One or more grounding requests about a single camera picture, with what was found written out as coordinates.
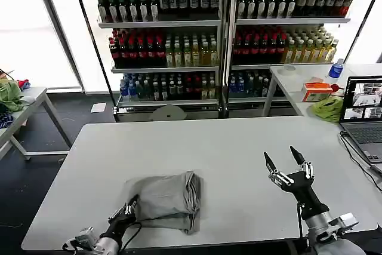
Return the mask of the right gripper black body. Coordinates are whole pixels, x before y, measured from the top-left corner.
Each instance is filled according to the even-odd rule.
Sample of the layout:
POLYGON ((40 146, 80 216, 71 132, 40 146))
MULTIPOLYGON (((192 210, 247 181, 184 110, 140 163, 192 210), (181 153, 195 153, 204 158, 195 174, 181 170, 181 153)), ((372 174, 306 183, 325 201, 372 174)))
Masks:
POLYGON ((307 220, 313 216, 329 211, 327 205, 320 202, 319 198, 312 189, 313 179, 307 179, 303 171, 289 174, 293 183, 282 183, 282 190, 290 192, 302 207, 301 216, 303 220, 307 220))

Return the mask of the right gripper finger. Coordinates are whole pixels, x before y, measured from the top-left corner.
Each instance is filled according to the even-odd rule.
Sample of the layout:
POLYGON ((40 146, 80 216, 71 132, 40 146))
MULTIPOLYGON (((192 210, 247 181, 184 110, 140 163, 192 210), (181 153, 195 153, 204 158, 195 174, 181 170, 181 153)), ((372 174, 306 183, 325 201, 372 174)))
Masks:
POLYGON ((314 180, 315 175, 314 175, 312 163, 309 161, 306 161, 304 156, 293 146, 290 146, 289 148, 291 150, 291 153, 296 163, 300 166, 301 171, 304 173, 305 178, 308 180, 314 180))
POLYGON ((292 186, 294 184, 294 180, 276 168, 267 152, 264 152, 263 154, 266 167, 269 171, 269 179, 280 189, 285 189, 286 187, 292 186))

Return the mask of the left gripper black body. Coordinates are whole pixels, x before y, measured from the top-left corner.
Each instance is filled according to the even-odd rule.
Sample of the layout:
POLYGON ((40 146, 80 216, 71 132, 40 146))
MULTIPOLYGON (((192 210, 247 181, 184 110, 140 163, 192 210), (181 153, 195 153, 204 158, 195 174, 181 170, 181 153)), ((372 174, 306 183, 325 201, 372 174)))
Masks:
POLYGON ((109 222, 107 231, 103 232, 101 238, 121 239, 129 226, 137 220, 134 214, 119 214, 109 222))

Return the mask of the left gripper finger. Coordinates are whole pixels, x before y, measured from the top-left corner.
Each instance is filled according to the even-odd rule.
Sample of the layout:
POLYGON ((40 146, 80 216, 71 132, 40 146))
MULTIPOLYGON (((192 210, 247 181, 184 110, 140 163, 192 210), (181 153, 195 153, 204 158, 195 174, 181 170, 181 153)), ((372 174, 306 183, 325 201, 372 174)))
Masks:
POLYGON ((136 194, 125 204, 125 214, 126 215, 135 215, 136 214, 138 201, 139 201, 139 194, 136 194))
POLYGON ((129 216, 129 207, 124 205, 123 207, 117 209, 108 220, 125 220, 129 216))

